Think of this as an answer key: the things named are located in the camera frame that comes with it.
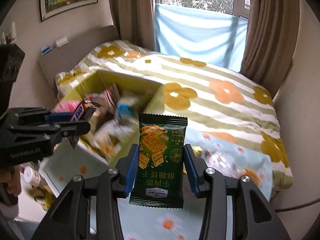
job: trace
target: yellow-green snack package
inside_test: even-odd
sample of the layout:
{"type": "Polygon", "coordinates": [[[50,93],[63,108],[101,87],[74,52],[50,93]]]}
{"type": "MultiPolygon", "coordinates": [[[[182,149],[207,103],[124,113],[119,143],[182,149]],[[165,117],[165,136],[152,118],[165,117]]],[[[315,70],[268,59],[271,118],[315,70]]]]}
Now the yellow-green snack package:
{"type": "Polygon", "coordinates": [[[186,117],[140,114],[139,167],[130,204],[182,208],[186,117]]]}

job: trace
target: brown curtain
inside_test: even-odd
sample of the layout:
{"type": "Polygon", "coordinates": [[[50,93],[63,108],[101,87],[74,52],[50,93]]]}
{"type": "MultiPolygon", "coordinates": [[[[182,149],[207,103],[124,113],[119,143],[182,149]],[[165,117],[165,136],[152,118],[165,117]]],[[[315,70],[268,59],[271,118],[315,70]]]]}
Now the brown curtain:
{"type": "Polygon", "coordinates": [[[118,39],[155,50],[155,0],[109,0],[118,39]]]}
{"type": "Polygon", "coordinates": [[[297,43],[299,0],[251,0],[240,73],[275,96],[297,43]]]}

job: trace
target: white flower center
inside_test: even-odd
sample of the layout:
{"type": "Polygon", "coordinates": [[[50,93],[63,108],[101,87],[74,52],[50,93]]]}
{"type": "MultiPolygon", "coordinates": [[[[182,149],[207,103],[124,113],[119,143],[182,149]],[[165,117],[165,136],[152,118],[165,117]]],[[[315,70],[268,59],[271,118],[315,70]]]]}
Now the white flower center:
{"type": "Polygon", "coordinates": [[[179,95],[179,94],[176,93],[176,92],[171,92],[171,93],[170,93],[170,96],[175,97],[175,98],[178,97],[178,95],[179,95]]]}

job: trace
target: wall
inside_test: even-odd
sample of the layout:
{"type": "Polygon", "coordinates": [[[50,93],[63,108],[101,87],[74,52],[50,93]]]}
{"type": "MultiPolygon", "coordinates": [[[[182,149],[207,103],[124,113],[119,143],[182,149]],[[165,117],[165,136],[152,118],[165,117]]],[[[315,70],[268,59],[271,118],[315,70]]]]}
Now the wall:
{"type": "MultiPolygon", "coordinates": [[[[320,197],[320,23],[305,0],[300,0],[300,28],[294,65],[275,108],[294,184],[280,193],[273,206],[291,207],[320,197]]],[[[300,240],[320,212],[320,203],[280,213],[292,240],[300,240]]]]}
{"type": "Polygon", "coordinates": [[[58,38],[73,36],[95,27],[112,25],[109,1],[91,4],[40,21],[39,0],[17,0],[0,26],[7,32],[16,22],[17,45],[25,52],[17,82],[11,94],[10,107],[55,105],[54,95],[38,63],[41,47],[52,45],[58,38]]]}

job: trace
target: floral bedding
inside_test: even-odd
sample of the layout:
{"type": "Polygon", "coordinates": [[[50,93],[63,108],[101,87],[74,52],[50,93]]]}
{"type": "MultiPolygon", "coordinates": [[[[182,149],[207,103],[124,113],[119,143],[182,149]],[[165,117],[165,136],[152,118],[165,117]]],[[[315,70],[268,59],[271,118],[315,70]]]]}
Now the floral bedding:
{"type": "Polygon", "coordinates": [[[188,58],[163,55],[126,41],[104,43],[55,81],[63,95],[98,69],[144,77],[164,84],[167,115],[188,117],[202,140],[220,138],[270,156],[273,190],[289,188],[292,172],[270,93],[243,75],[188,58]]]}

